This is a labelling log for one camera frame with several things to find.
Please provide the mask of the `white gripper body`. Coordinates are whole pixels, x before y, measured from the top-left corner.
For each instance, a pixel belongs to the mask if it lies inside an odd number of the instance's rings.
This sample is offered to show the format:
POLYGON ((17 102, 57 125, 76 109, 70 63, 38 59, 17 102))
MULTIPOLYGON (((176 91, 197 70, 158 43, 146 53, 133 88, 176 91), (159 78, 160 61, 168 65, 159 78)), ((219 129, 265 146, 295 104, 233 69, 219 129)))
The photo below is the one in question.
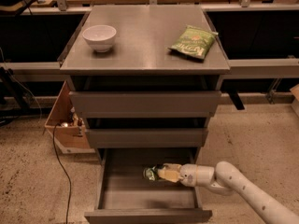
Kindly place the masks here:
POLYGON ((179 181, 186 187, 197 185, 197 166, 195 164, 184 164, 179 170, 179 181))

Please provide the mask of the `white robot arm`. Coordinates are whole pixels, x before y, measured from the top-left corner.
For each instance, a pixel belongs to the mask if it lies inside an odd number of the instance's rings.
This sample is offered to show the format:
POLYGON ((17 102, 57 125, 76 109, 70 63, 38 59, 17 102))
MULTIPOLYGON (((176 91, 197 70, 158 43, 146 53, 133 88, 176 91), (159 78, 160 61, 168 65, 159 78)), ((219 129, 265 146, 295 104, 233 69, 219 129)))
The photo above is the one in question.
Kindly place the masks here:
POLYGON ((239 194, 266 224, 299 224, 299 216, 250 182, 227 161, 215 167, 165 163, 156 171, 161 179, 186 187, 204 187, 211 192, 239 194))

